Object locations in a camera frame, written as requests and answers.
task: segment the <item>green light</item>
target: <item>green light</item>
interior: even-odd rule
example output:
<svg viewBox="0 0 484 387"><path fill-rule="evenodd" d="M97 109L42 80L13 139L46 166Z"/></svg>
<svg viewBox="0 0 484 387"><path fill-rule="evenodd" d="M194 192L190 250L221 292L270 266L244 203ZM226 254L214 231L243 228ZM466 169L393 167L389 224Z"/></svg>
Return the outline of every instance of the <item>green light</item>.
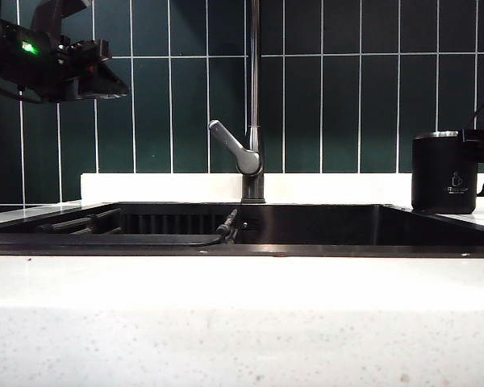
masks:
<svg viewBox="0 0 484 387"><path fill-rule="evenodd" d="M40 51L28 42L22 42L22 50L30 52L33 55L38 55Z"/></svg>

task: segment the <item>black mug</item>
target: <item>black mug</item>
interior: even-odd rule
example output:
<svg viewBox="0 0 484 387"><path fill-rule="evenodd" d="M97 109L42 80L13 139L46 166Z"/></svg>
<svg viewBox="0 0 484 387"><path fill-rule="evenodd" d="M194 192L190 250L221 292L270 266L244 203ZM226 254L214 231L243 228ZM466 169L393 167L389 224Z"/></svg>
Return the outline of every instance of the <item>black mug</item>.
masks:
<svg viewBox="0 0 484 387"><path fill-rule="evenodd" d="M412 143L412 207L436 214L471 214L477 196L478 160L460 131L418 135Z"/></svg>

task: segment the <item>faucet spout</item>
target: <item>faucet spout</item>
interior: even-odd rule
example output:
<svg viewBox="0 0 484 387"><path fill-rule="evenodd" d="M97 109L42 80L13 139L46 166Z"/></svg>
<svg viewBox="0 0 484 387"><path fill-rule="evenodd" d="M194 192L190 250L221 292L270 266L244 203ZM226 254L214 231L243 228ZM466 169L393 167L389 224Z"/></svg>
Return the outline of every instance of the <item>faucet spout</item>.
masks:
<svg viewBox="0 0 484 387"><path fill-rule="evenodd" d="M251 95L250 114L245 145L240 144L235 137L219 121L211 121L208 125L211 134L223 143L236 157L238 169L242 176L242 202L265 203L264 199L264 146L260 129L260 62L261 62L261 0L251 2L251 79L248 85Z"/></svg>
<svg viewBox="0 0 484 387"><path fill-rule="evenodd" d="M236 165L243 175L256 175L261 170L260 155L257 152L248 150L226 129L218 120L208 124L210 133L235 156Z"/></svg>

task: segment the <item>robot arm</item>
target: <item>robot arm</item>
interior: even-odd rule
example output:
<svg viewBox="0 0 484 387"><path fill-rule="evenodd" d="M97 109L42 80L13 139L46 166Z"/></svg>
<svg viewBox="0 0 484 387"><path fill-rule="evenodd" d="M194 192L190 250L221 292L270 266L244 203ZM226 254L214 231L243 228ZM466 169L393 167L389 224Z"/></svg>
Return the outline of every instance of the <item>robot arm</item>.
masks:
<svg viewBox="0 0 484 387"><path fill-rule="evenodd" d="M0 19L0 78L19 90L34 90L41 102L118 98L129 89L105 64L105 40L70 43L61 35L62 19L90 6L90 0L43 0L31 29ZM9 97L34 102L6 92Z"/></svg>

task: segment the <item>tile wall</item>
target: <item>tile wall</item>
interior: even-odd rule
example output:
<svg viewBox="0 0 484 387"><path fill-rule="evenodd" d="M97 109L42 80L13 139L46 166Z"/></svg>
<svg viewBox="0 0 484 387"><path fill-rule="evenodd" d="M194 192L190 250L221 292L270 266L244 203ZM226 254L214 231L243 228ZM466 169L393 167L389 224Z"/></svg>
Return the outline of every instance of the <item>tile wall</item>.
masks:
<svg viewBox="0 0 484 387"><path fill-rule="evenodd" d="M2 17L28 26L38 2L2 0ZM261 2L267 172L408 173L416 133L461 129L484 99L484 0ZM0 211L77 199L82 173L234 173L207 122L243 137L248 3L95 0L67 18L73 41L110 41L132 94L0 96Z"/></svg>

